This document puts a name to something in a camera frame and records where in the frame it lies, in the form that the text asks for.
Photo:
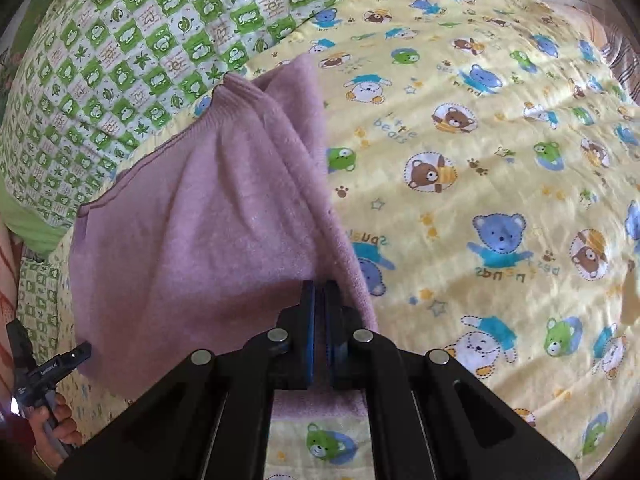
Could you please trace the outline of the mauve knitted sweater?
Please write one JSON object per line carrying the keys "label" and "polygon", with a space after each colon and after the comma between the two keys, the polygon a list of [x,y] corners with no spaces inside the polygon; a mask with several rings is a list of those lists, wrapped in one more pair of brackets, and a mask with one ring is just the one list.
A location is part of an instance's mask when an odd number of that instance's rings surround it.
{"label": "mauve knitted sweater", "polygon": [[318,70],[229,74],[190,127],[77,214],[68,257],[81,373],[137,399],[191,352],[270,330],[303,282],[336,281],[378,325],[334,214]]}

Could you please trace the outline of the red patterned blanket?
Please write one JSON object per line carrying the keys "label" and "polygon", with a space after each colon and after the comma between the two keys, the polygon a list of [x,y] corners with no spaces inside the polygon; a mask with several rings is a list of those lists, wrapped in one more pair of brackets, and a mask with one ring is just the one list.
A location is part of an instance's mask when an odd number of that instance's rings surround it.
{"label": "red patterned blanket", "polygon": [[9,413],[14,388],[14,362],[6,334],[6,324],[13,321],[16,312],[18,276],[22,245],[11,236],[4,223],[1,223],[1,260],[0,260],[0,297],[1,297],[1,416]]}

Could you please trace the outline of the plain green cloth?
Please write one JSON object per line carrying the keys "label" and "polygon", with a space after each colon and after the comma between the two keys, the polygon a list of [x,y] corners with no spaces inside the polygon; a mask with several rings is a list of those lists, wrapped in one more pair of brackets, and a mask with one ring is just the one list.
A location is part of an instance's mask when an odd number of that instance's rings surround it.
{"label": "plain green cloth", "polygon": [[38,214],[23,207],[1,183],[1,218],[6,227],[17,235],[28,249],[41,257],[53,252],[66,233],[65,228],[49,226]]}

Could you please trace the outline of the green white checkered quilt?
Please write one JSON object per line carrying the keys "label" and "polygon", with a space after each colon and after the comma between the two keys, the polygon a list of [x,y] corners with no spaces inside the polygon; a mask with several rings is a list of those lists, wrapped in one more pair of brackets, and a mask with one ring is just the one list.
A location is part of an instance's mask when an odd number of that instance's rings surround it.
{"label": "green white checkered quilt", "polygon": [[[32,0],[2,55],[1,183],[55,228],[137,146],[229,70],[345,0]],[[518,0],[431,0],[504,18]]]}

